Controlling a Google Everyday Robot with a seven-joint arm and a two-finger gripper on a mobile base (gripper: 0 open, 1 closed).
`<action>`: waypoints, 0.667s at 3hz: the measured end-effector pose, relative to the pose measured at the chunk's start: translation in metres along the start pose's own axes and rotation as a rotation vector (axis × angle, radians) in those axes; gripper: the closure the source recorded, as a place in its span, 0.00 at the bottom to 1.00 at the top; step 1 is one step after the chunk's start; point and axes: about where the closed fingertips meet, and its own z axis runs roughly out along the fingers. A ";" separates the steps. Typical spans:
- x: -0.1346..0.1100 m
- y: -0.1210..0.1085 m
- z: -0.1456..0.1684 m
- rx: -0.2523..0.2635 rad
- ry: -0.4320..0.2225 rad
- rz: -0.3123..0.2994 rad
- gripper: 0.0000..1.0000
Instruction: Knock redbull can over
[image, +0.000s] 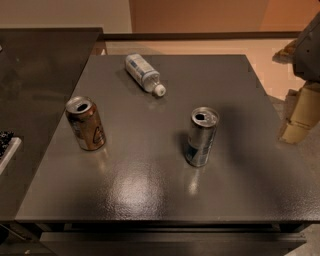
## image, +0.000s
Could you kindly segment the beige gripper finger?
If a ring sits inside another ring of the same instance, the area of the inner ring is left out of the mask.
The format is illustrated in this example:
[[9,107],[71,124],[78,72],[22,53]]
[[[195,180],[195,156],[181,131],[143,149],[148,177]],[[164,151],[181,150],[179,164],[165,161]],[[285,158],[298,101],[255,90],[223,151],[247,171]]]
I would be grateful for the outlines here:
[[280,64],[290,64],[293,61],[297,40],[291,41],[283,49],[274,54],[272,60]]
[[290,89],[284,103],[279,139],[289,144],[303,141],[320,121],[320,83],[307,81],[298,91]]

